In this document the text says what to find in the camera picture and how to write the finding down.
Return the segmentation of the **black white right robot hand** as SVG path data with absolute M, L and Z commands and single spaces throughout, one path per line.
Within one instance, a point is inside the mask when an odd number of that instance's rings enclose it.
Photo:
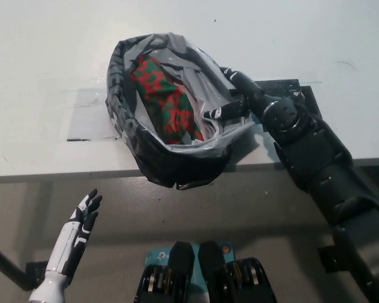
M 276 103 L 275 99 L 267 95 L 255 81 L 244 73 L 231 68 L 221 68 L 220 70 L 235 87 L 235 96 L 241 95 L 242 97 L 217 109 L 204 112 L 203 117 L 215 121 L 230 121 L 246 117 L 251 112 L 261 124 L 265 124 L 266 108 Z

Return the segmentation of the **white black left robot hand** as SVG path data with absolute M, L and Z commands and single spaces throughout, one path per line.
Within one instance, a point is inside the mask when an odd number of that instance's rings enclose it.
M 93 189 L 73 210 L 63 225 L 45 269 L 45 277 L 72 281 L 98 216 L 102 196 Z

